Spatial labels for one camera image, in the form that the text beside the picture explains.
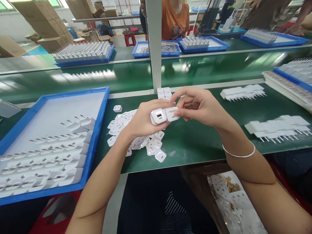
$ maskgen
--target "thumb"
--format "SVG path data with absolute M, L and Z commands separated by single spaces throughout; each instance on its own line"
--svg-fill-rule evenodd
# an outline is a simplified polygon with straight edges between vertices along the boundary
M 196 119 L 196 112 L 197 112 L 197 110 L 177 109 L 174 112 L 174 115 L 179 116 L 179 117 L 187 117 L 190 119 Z

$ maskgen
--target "finger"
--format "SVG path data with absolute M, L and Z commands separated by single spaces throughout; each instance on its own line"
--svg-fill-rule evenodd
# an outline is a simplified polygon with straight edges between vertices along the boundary
M 177 103 L 176 106 L 177 106 L 179 109 L 181 109 L 181 108 L 184 107 L 184 105 L 185 105 L 186 103 L 191 103 L 193 100 L 194 100 L 193 97 L 184 96 L 184 97 L 182 97 L 182 98 L 179 99 L 179 101 L 178 101 L 178 103 Z
M 181 97 L 184 94 L 186 94 L 187 96 L 190 96 L 190 97 L 195 97 L 198 94 L 198 90 L 199 90 L 199 88 L 197 88 L 197 87 L 185 86 L 185 87 L 179 89 L 178 91 L 176 91 L 172 95 L 170 102 L 174 102 L 177 98 Z
M 196 119 L 198 110 L 178 109 L 174 112 L 175 116 L 187 117 L 190 119 Z

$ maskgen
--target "blue tray rim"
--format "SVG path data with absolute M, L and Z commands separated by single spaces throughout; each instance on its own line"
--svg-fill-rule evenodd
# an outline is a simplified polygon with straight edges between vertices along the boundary
M 163 41 L 168 41 L 168 42 L 177 42 L 177 40 L 162 40 Z M 141 54 L 141 56 L 135 56 L 135 55 L 138 55 L 137 53 L 135 53 L 135 51 L 137 50 L 137 47 L 139 44 L 148 44 L 149 42 L 148 41 L 140 41 L 140 42 L 137 42 L 136 46 L 134 47 L 133 51 L 132 51 L 132 55 L 134 58 L 148 58 L 150 55 L 148 53 L 143 53 Z M 164 56 L 163 53 L 179 53 L 179 55 L 182 53 L 182 50 L 180 48 L 180 46 L 177 46 L 177 49 L 178 51 L 177 52 L 162 52 L 162 57 L 168 57 L 167 56 Z
M 225 42 L 221 41 L 218 38 L 215 38 L 214 36 L 207 36 L 204 38 L 210 38 L 213 39 L 214 41 L 218 42 L 219 44 L 221 44 L 222 46 L 216 46 L 216 47 L 206 47 L 206 48 L 194 48 L 194 49 L 186 49 L 183 45 L 182 45 L 182 40 L 183 38 L 178 38 L 177 42 L 180 45 L 180 47 L 182 47 L 183 52 L 184 53 L 194 53 L 194 52 L 213 52 L 213 51 L 219 51 L 219 50 L 227 50 L 230 46 L 228 44 L 226 44 Z
M 293 77 L 292 75 L 287 74 L 286 72 L 281 71 L 279 68 L 280 67 L 274 67 L 273 71 L 275 73 L 277 73 L 278 75 L 284 77 L 285 79 L 287 79 L 287 80 L 289 80 L 289 81 L 299 85 L 300 87 L 302 87 L 302 88 L 304 88 L 307 91 L 312 93 L 312 86 L 311 85 L 309 85 L 309 84 L 307 84 L 307 83 L 305 83 L 305 82 L 303 82 L 303 81 Z
M 294 41 L 292 41 L 292 42 L 279 42 L 279 43 L 274 43 L 274 44 L 268 45 L 268 44 L 265 44 L 265 43 L 260 42 L 258 40 L 246 37 L 244 35 L 241 35 L 240 38 L 242 40 L 244 40 L 244 41 L 253 43 L 253 44 L 258 45 L 258 46 L 263 47 L 263 48 L 283 47 L 283 46 L 296 46 L 296 45 L 302 45 L 302 44 L 304 44 L 304 43 L 309 41 L 306 38 L 297 37 L 297 36 L 293 36 L 293 35 L 288 35 L 288 34 L 284 34 L 284 33 L 280 33 L 280 32 L 275 32 L 275 34 L 277 34 L 278 36 L 281 36 L 281 37 L 286 37 L 286 38 L 292 39 Z
M 14 202 L 25 201 L 29 199 L 51 196 L 60 193 L 72 192 L 81 190 L 84 188 L 88 176 L 90 174 L 91 166 L 93 157 L 96 151 L 96 146 L 99 138 L 99 134 L 101 131 L 101 126 L 104 118 L 105 108 L 110 92 L 109 87 L 102 87 L 102 88 L 93 88 L 87 90 L 80 90 L 80 91 L 72 91 L 67 93 L 58 93 L 58 94 L 50 94 L 50 95 L 43 95 L 41 96 L 38 101 L 31 107 L 24 116 L 14 125 L 14 127 L 5 135 L 5 137 L 0 141 L 0 155 L 2 155 L 15 141 L 16 137 L 25 129 L 25 127 L 29 124 L 29 122 L 33 119 L 33 117 L 37 114 L 37 112 L 43 107 L 43 105 L 49 99 L 56 99 L 56 98 L 64 98 L 64 97 L 71 97 L 71 96 L 78 96 L 78 95 L 85 95 L 90 93 L 99 93 L 105 92 L 103 97 L 103 101 L 101 103 L 97 120 L 95 122 L 94 130 L 92 133 L 92 137 L 90 140 L 90 146 L 87 152 L 87 157 L 84 164 L 84 169 L 81 175 L 81 179 L 76 184 L 66 185 L 62 187 L 55 187 L 55 188 L 48 188 L 45 190 L 39 190 L 35 192 L 28 192 L 19 195 L 13 195 L 9 197 L 0 198 L 0 206 L 6 205 Z
M 115 45 L 111 45 L 110 53 L 108 54 L 108 57 L 103 58 L 97 58 L 97 59 L 86 59 L 86 60 L 79 60 L 79 61 L 70 61 L 70 62 L 64 62 L 64 63 L 55 63 L 60 68 L 64 67 L 77 67 L 77 66 L 83 66 L 85 65 L 92 65 L 92 64 L 100 64 L 100 63 L 108 63 L 113 55 L 113 52 L 115 50 Z

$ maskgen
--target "white phone charger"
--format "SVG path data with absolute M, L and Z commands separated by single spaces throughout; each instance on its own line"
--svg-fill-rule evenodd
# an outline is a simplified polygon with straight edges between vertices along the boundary
M 165 114 L 165 111 L 161 108 L 152 110 L 150 113 L 150 121 L 152 122 L 153 125 L 158 125 L 163 122 L 166 122 L 167 116 Z

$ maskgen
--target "person's arm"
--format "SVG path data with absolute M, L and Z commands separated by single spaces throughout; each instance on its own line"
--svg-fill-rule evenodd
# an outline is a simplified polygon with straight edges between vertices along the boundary
M 301 24 L 311 10 L 312 10 L 312 0 L 305 0 L 304 3 L 302 4 L 296 22 L 291 27 L 289 27 L 289 29 L 287 29 L 285 33 L 302 36 L 303 32 L 300 29 Z
M 141 103 L 130 123 L 120 132 L 115 144 L 90 176 L 83 189 L 66 234 L 102 233 L 108 201 L 113 194 L 131 142 L 140 136 L 152 135 L 170 123 L 154 126 L 150 112 L 173 106 L 168 100 L 157 99 Z
M 231 154 L 246 156 L 253 145 L 238 123 L 208 90 L 184 87 L 172 95 L 180 98 L 175 115 L 186 121 L 196 119 L 214 127 L 224 148 Z M 268 233 L 311 233 L 312 217 L 281 187 L 265 158 L 255 151 L 248 158 L 226 153 L 227 162 L 240 179 L 250 201 Z

